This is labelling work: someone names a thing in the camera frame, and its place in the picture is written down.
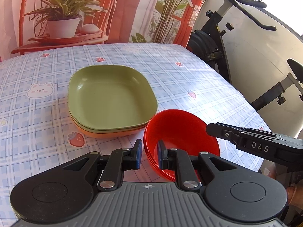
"exercise bike seat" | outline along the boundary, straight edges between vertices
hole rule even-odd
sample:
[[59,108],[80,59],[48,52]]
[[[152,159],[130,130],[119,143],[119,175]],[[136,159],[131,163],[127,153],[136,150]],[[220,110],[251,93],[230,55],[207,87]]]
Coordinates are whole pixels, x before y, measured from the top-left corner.
[[303,83],[303,65],[294,59],[288,59],[287,63],[296,75],[300,83]]

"bowl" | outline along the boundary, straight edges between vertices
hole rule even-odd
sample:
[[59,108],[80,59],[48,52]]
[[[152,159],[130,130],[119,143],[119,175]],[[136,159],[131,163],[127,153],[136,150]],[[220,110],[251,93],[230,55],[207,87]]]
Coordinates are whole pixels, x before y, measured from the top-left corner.
[[135,130],[135,129],[140,129],[140,128],[144,128],[147,126],[146,124],[140,125],[140,126],[136,126],[136,127],[132,127],[132,128],[125,128],[125,129],[115,129],[115,130],[93,130],[93,129],[89,129],[81,124],[79,124],[72,116],[71,116],[73,122],[80,127],[81,129],[88,131],[88,132],[92,132],[92,133],[111,133],[111,132],[122,132],[122,131],[130,131],[130,130]]
[[187,111],[168,109],[157,113],[149,121],[143,136],[146,156],[154,171],[168,180],[175,180],[175,172],[160,170],[158,165],[157,142],[163,140],[167,149],[179,148],[189,155],[201,151],[220,156],[219,144],[215,137],[206,133],[206,123]]
[[104,138],[112,138],[112,137],[121,137],[121,136],[126,136],[126,135],[133,135],[136,134],[140,131],[142,131],[146,126],[140,127],[140,128],[134,128],[133,130],[128,130],[128,131],[120,131],[120,132],[110,132],[110,133],[93,133],[89,132],[87,130],[82,129],[79,127],[75,122],[75,126],[78,128],[78,130],[83,133],[84,135],[93,137],[93,138],[98,138],[98,139],[104,139]]
[[133,128],[157,112],[157,99],[147,79],[127,66],[97,65],[78,70],[70,79],[69,111],[93,130]]

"printed backdrop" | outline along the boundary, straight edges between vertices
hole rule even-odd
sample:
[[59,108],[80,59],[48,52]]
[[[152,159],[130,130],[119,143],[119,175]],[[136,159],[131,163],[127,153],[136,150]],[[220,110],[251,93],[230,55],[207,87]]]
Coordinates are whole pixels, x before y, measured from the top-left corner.
[[[108,43],[169,43],[186,46],[203,0],[98,0],[106,12],[83,16],[84,24],[94,24],[99,38],[85,38],[77,45]],[[42,0],[0,0],[0,56],[6,60],[19,54],[54,47],[70,41],[37,42],[48,34],[47,20],[27,15],[47,6]]]

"red bowl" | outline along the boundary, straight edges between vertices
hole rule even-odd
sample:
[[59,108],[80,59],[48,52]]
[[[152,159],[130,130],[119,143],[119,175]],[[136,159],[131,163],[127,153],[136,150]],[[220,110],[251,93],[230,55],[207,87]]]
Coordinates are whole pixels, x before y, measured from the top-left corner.
[[144,131],[144,150],[154,171],[171,181],[175,180],[175,172],[160,170],[158,165],[157,142],[161,139],[166,148],[179,148],[189,155],[207,151],[220,156],[217,139],[207,135],[206,124],[197,116],[179,109],[157,113]]

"chair seat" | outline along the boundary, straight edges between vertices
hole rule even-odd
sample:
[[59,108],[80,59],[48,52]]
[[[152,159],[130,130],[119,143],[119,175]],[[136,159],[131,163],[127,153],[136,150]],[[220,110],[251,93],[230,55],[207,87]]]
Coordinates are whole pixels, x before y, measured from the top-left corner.
[[287,63],[296,75],[300,83],[303,83],[303,65],[294,59],[288,59]]
[[65,48],[65,47],[72,47],[72,46],[83,46],[83,45],[92,45],[92,44],[101,44],[104,41],[106,41],[109,37],[107,35],[103,35],[101,38],[94,38],[87,41],[74,43],[74,44],[64,44],[64,45],[43,45],[39,42],[34,42],[30,44],[26,44],[20,47],[15,48],[12,51],[12,54],[20,53],[20,55],[26,53],[26,52],[37,52],[37,51],[43,51],[43,50],[52,50],[52,49],[58,49],[58,48]]

